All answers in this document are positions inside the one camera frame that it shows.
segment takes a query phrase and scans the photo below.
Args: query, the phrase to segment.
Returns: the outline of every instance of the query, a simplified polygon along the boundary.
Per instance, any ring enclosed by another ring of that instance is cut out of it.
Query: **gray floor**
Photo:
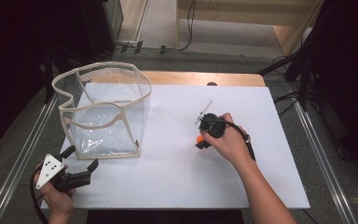
[[[144,41],[144,47],[174,46],[171,21],[159,19],[161,16],[171,17],[169,15],[172,15],[170,10],[172,10],[174,1],[163,2],[157,0],[149,2],[143,31],[140,35],[140,40]],[[164,13],[158,14],[156,13],[158,7],[169,10],[163,10]],[[226,36],[219,36],[216,34],[217,32],[211,32],[211,29],[219,29],[216,24],[213,25],[216,27],[211,27],[211,24],[203,26],[202,22],[195,24],[197,26],[194,26],[193,45],[185,51],[169,51],[160,55],[158,51],[151,50],[142,50],[141,53],[134,54],[133,50],[129,49],[124,53],[115,53],[106,60],[133,63],[141,70],[254,73],[270,65],[274,58],[282,54],[270,27],[244,25],[241,28],[244,31],[241,38],[229,42]],[[223,24],[223,26],[225,31],[218,33],[220,35],[226,33],[234,35],[239,30],[238,24]],[[210,31],[209,37],[201,35],[202,29]],[[185,35],[180,39],[183,43],[186,42]],[[288,83],[278,72],[266,75],[265,81],[273,97],[290,92]],[[7,180],[12,166],[21,154],[24,143],[43,109],[44,94],[44,90],[42,90],[35,96],[0,141],[0,188]],[[290,101],[277,104],[277,111],[282,111],[288,104]],[[323,117],[312,106],[309,105],[308,109],[313,128],[358,222],[358,161],[344,161],[337,155],[337,146]],[[331,189],[326,184],[301,119],[294,108],[282,116],[282,126],[292,149],[300,177],[307,190],[310,200],[308,212],[318,223],[342,223]],[[1,214],[0,223],[38,222],[28,189],[29,176],[38,162],[44,159],[46,153],[59,151],[63,139],[64,133],[59,122],[58,109],[54,108],[48,119],[48,125],[34,146],[34,151],[31,153],[25,169],[23,172],[15,171],[21,173],[21,178],[15,190],[7,195],[10,200],[5,212]],[[249,211],[244,210],[243,213],[247,223],[250,222]],[[313,223],[304,211],[293,211],[293,214],[299,223]],[[87,211],[76,210],[72,223],[85,223],[86,215]]]

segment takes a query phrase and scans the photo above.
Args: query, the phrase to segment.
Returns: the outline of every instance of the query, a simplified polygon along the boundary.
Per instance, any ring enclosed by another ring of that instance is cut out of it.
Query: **human arm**
[[[228,113],[221,118],[233,122]],[[248,147],[238,131],[226,127],[221,138],[213,138],[204,131],[200,133],[203,139],[216,148],[237,170],[245,187],[255,223],[296,223],[252,160]]]
[[[34,176],[34,183],[37,183],[40,172]],[[72,195],[75,190],[71,189],[67,193],[60,192],[54,188],[51,182],[48,182],[40,189],[43,194],[43,199],[48,204],[50,209],[50,216],[48,223],[50,224],[64,224],[69,223],[71,215],[74,211],[72,200],[69,195]]]

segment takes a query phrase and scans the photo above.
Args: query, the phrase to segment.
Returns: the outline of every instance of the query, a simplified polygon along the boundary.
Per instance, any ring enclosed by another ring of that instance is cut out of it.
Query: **black curtain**
[[[28,2],[0,1],[0,138],[45,85],[42,45]]]

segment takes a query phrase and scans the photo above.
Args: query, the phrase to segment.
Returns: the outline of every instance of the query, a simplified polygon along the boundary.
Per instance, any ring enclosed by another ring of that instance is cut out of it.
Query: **orange part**
[[[199,135],[199,136],[197,137],[197,143],[200,142],[200,141],[202,141],[202,140],[203,140],[202,135]]]

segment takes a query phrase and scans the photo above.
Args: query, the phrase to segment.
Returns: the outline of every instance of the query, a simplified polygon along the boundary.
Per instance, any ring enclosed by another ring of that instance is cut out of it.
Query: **metal rail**
[[[11,199],[11,196],[13,195],[14,190],[16,189],[20,181],[25,166],[27,165],[32,153],[34,152],[34,146],[36,145],[40,134],[43,132],[56,102],[57,95],[54,94],[51,101],[43,106],[42,111],[40,112],[39,117],[37,118],[36,123],[31,130],[30,135],[28,136],[24,146],[22,147],[19,157],[14,163],[13,168],[8,174],[4,184],[0,188],[0,219],[4,214],[7,205]]]

